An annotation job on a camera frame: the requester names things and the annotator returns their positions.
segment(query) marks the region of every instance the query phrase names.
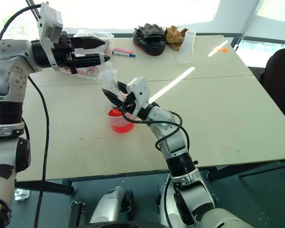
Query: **blue marker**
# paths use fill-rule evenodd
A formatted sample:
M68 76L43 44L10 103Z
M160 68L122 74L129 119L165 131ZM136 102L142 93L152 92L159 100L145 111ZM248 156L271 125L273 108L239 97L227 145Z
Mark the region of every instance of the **blue marker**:
M112 54L113 54L113 55L120 55L120 56L135 57L135 55L133 55L133 54L124 53L124 52L119 52L119 51L112 51Z

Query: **tiled floor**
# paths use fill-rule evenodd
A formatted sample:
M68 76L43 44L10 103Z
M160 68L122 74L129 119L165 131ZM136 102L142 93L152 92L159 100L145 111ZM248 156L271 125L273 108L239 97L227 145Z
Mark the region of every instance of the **tiled floor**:
M275 167L277 162L259 169ZM40 228L67 228L72 200L86 203L85 221L90 217L97 202L108 190L122 186L133 190L135 220L158 222L155 196L166 174L125 177L106 180L74 182L78 193L66 196L45 193L39 219ZM218 197L218 206L229 210L256 228L285 228L285 169L258 174L251 177L229 177L207 182L212 193ZM12 205L10 228L33 227L38 192L31 191L29 199L15 201Z

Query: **white table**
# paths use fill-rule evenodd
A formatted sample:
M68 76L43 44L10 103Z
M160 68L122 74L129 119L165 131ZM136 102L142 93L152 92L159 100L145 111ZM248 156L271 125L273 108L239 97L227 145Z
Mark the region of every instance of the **white table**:
M185 69L196 67L157 102L182 116L190 136L190 154L199 161L198 166L285 159L285 117L249 69L229 45L228 53L219 52L209 58L201 54L221 41L222 36L197 37L195 49L200 52L194 50L196 56L191 65L176 65L169 47L159 57L147 56L133 47L137 58L113 56L112 61L119 70L120 81L146 76L152 94ZM128 39L114 44L120 48L132 46ZM165 59L171 62L167 68L163 68ZM50 116L47 179L167 169L147 126L136 124L123 134L110 128L100 110L105 99L101 84L50 69L32 78L45 96ZM184 97L190 100L189 104L184 103ZM27 88L23 116L30 131L32 162L17 175L17 180L40 180L45 115L32 86Z

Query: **black shoe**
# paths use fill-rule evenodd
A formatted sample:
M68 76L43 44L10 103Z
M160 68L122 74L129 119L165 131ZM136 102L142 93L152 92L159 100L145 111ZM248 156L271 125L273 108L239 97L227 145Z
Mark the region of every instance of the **black shoe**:
M163 53L166 46L165 32L158 25L145 24L144 27L135 28L133 42L147 54L158 56Z

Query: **pink marker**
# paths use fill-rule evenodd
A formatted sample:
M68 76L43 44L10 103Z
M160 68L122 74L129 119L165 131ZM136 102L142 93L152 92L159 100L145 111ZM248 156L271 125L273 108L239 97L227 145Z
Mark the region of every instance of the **pink marker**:
M128 53L128 54L132 54L133 51L130 49L123 49L123 48L114 48L113 51L117 51L117 52L123 52L123 53Z

